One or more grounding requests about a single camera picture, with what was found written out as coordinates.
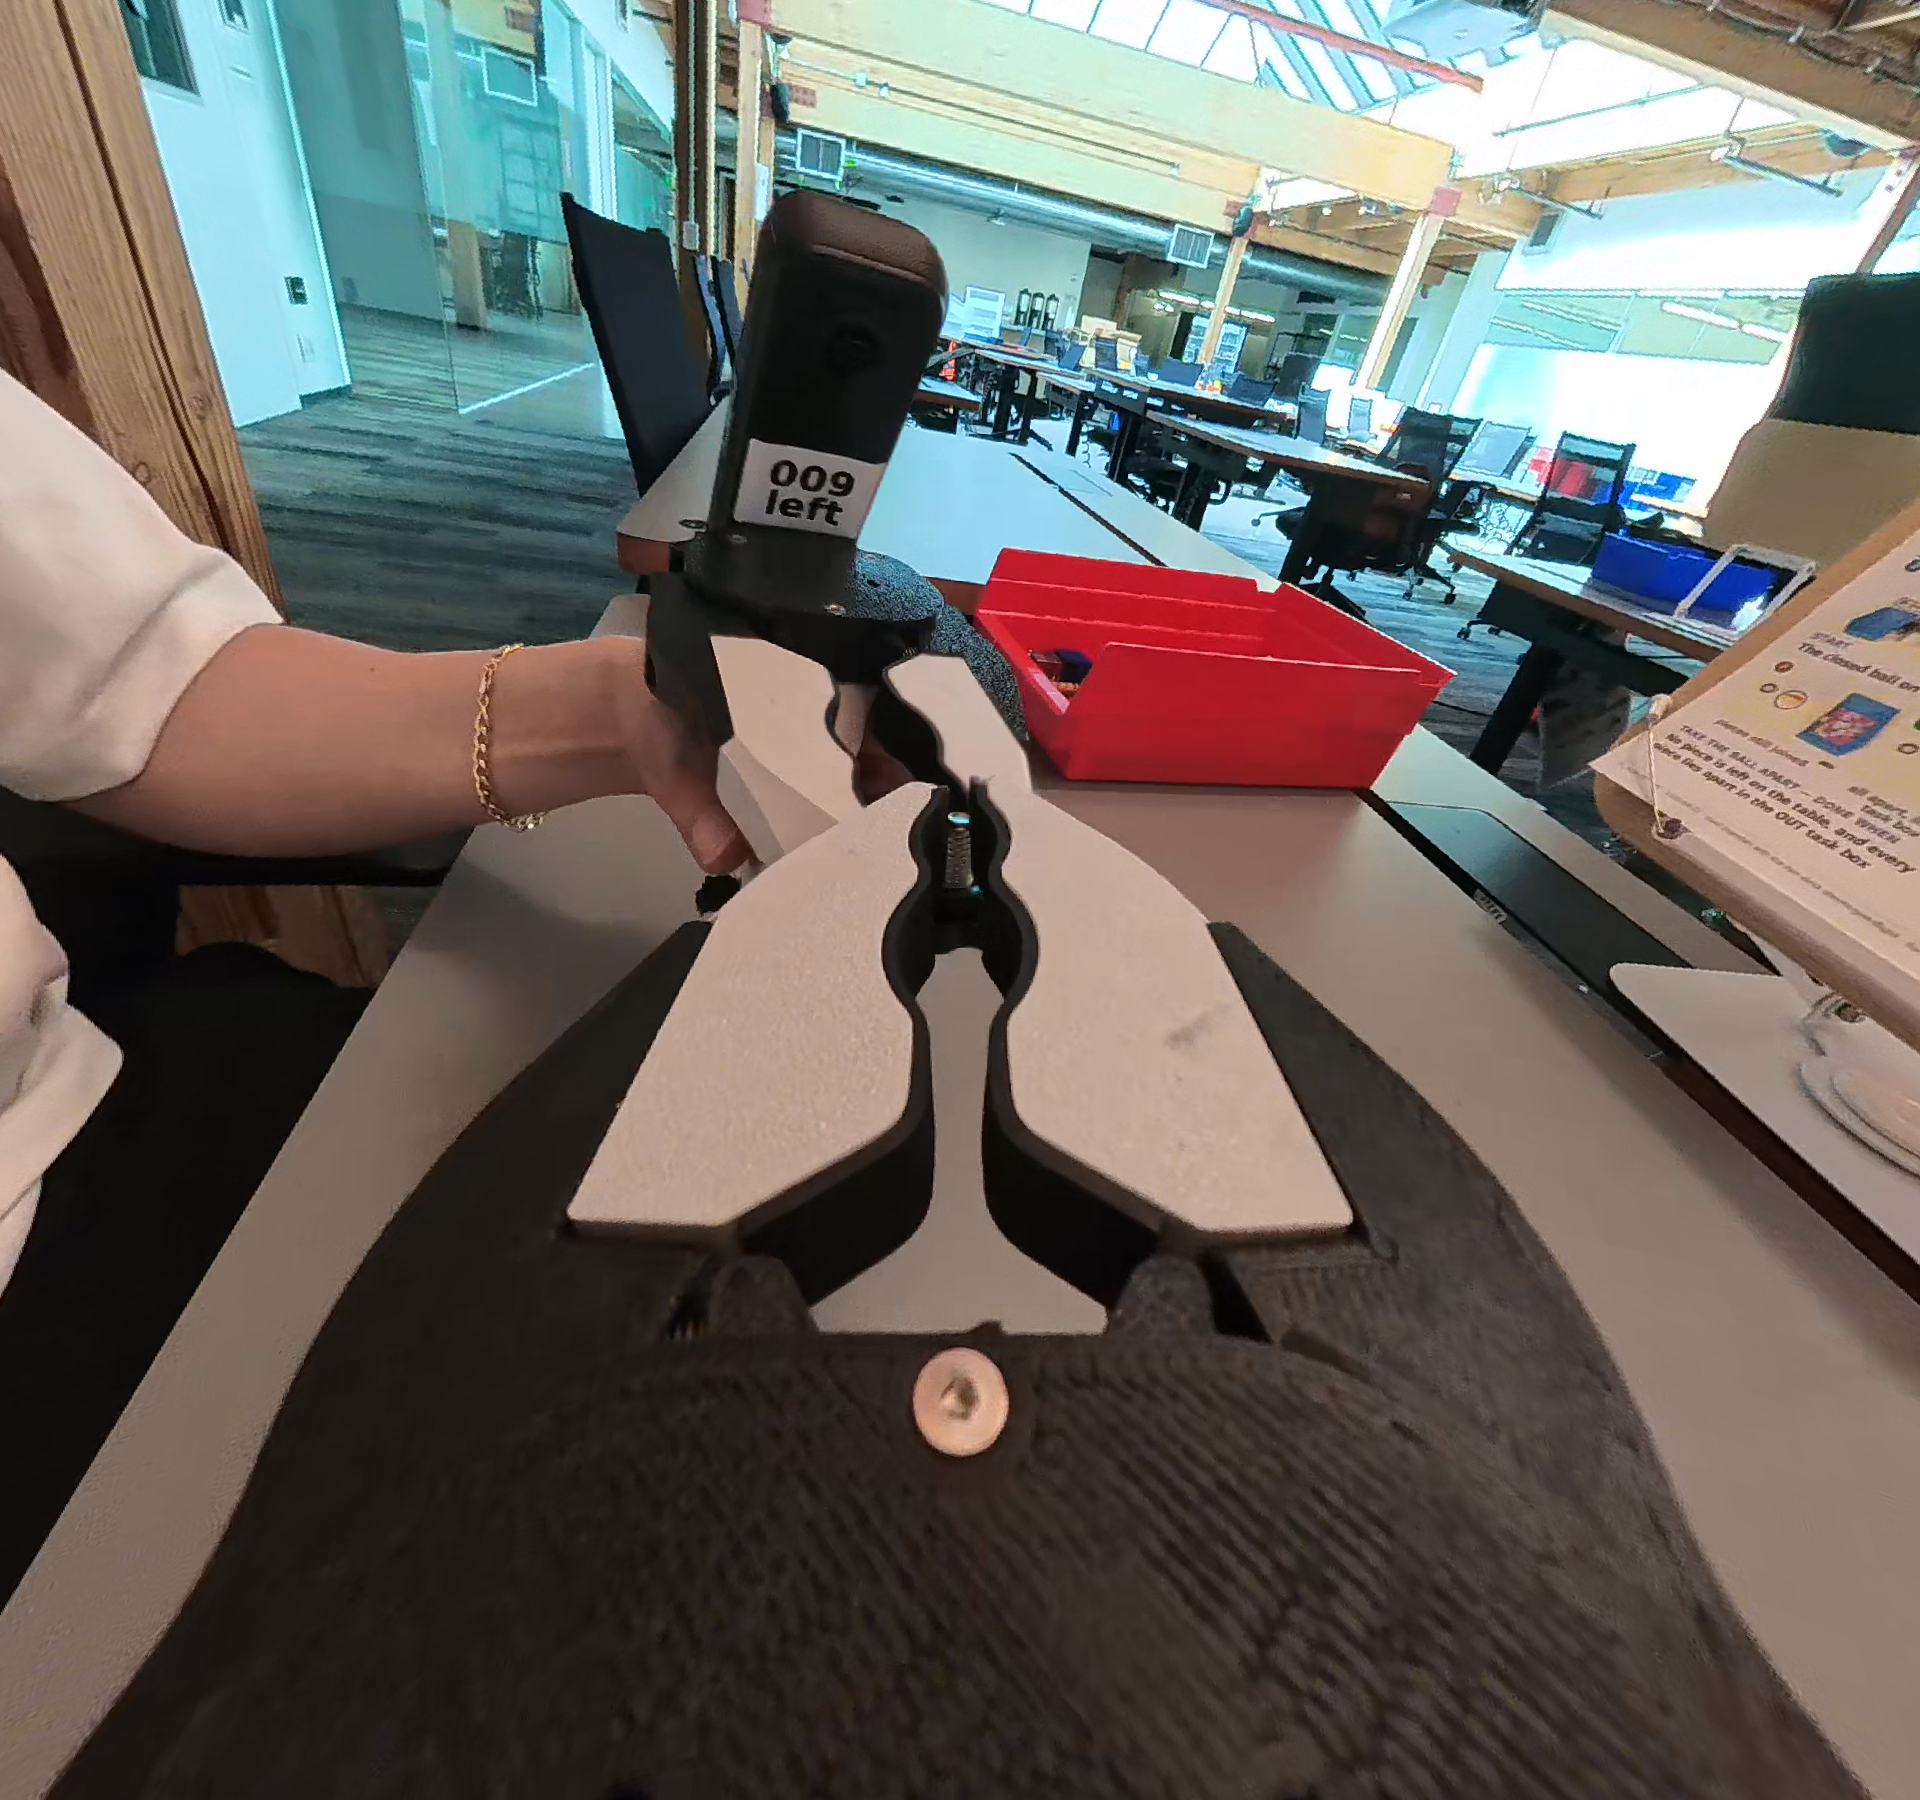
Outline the instruction sheet board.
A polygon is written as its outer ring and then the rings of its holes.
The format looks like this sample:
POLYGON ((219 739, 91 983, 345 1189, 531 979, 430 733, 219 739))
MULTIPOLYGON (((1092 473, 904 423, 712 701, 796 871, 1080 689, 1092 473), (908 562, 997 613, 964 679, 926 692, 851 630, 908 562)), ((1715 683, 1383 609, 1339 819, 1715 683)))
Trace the instruction sheet board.
POLYGON ((1596 766, 1633 848, 1917 1045, 1917 506, 1783 598, 1596 766))

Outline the red plastic bin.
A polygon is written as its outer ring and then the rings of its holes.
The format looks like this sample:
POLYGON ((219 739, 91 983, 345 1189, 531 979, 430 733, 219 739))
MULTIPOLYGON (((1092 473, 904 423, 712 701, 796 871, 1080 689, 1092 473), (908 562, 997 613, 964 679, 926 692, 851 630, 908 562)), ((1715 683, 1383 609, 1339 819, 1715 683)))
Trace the red plastic bin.
POLYGON ((973 609, 1066 780, 1371 788, 1453 672, 1281 584, 1005 548, 973 609))

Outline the person's left hand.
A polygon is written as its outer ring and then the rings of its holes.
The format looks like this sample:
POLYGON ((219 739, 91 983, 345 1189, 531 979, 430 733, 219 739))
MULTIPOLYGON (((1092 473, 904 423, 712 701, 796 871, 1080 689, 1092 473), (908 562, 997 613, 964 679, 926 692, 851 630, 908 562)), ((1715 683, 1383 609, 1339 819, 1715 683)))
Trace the person's left hand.
POLYGON ((688 855, 710 874, 752 875, 776 857, 747 837, 721 796, 721 752, 669 709, 643 676, 639 641, 588 638, 573 651, 565 730, 576 800, 639 794, 667 815, 688 855))

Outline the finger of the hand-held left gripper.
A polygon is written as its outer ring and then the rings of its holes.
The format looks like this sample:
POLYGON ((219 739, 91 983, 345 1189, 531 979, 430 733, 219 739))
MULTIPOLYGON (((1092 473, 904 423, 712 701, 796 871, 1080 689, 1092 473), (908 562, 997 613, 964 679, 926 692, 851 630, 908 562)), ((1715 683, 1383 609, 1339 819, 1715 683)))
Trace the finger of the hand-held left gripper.
POLYGON ((826 668, 746 637, 716 637, 712 654, 732 730, 718 742, 718 799, 758 874, 865 807, 826 668))
POLYGON ((911 657, 889 670, 889 702, 904 715, 892 732, 895 752, 925 780, 950 780, 961 794, 983 791, 995 804, 1033 794, 1023 735, 995 696, 959 657, 911 657))

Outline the wooden pillar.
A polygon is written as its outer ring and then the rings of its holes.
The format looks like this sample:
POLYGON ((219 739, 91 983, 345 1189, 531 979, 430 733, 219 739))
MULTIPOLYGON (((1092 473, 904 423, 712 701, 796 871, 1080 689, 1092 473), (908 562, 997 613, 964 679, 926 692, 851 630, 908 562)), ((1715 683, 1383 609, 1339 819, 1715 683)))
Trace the wooden pillar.
POLYGON ((112 0, 2 0, 4 370, 280 601, 112 0))

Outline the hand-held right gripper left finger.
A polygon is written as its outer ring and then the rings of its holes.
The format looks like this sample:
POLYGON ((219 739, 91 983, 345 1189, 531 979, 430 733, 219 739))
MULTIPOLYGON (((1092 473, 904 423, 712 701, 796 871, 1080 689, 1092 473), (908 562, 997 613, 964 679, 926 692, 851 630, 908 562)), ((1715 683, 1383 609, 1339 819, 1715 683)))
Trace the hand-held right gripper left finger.
POLYGON ((763 870, 709 925, 569 1202, 586 1233, 744 1242, 908 1128, 935 785, 763 870))

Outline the black knob with metal screw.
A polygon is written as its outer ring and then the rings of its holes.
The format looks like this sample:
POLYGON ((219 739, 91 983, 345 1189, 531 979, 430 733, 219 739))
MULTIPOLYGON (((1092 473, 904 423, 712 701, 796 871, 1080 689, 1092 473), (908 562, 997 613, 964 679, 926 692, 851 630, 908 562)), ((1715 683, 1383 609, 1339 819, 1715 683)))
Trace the black knob with metal screw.
POLYGON ((1001 881, 1009 829, 991 788, 935 785, 908 829, 917 888, 908 898, 908 936, 922 959, 974 951, 993 979, 1009 979, 1020 921, 1001 881))

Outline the person's left forearm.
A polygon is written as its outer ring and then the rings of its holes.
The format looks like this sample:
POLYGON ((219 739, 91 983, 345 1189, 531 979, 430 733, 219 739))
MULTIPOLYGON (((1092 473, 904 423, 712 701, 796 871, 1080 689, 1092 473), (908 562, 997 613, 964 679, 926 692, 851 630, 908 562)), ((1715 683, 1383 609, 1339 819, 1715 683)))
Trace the person's left forearm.
POLYGON ((266 855, 582 804, 565 730, 577 646, 400 654, 252 627, 193 677, 128 780, 59 804, 155 841, 266 855))

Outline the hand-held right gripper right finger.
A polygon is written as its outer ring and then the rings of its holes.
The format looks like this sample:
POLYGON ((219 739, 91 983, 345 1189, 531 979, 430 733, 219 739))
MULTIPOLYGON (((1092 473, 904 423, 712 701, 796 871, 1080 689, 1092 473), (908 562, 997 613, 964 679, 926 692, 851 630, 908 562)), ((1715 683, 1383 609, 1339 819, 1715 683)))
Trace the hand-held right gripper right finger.
POLYGON ((1148 1242, 1335 1236, 1352 1203, 1203 913, 1009 777, 985 780, 991 1124, 1072 1219, 1148 1242))

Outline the grey desk with wooden edge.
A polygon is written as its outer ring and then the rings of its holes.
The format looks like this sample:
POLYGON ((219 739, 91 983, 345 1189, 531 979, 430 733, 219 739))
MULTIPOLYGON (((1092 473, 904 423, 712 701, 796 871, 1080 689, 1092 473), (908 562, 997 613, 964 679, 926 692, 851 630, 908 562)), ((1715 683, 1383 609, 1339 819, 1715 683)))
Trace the grey desk with wooden edge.
MULTIPOLYGON (((704 520, 724 425, 714 408, 622 517, 613 548, 629 576, 663 572, 688 523, 704 520)), ((1059 451, 919 427, 901 430, 857 545, 913 568, 953 604, 977 597, 1005 548, 1251 577, 1226 548, 1059 451)))

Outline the blue plastic bin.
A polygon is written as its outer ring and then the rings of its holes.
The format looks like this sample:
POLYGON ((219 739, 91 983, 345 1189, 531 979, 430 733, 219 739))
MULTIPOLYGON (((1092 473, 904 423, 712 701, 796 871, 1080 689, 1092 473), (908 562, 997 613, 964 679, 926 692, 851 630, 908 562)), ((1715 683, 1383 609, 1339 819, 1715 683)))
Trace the blue plastic bin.
POLYGON ((1591 583, 1672 620, 1743 632, 1811 583, 1815 564, 1755 543, 1716 548, 1667 535, 1606 535, 1591 583))

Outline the white stand base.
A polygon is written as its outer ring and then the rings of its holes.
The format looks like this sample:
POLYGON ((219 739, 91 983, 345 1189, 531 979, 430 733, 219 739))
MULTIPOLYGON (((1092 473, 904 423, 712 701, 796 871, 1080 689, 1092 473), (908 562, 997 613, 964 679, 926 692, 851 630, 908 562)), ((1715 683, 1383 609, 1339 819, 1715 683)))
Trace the white stand base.
POLYGON ((1619 963, 1614 992, 1826 1189, 1915 1255, 1915 1051, 1761 972, 1619 963))

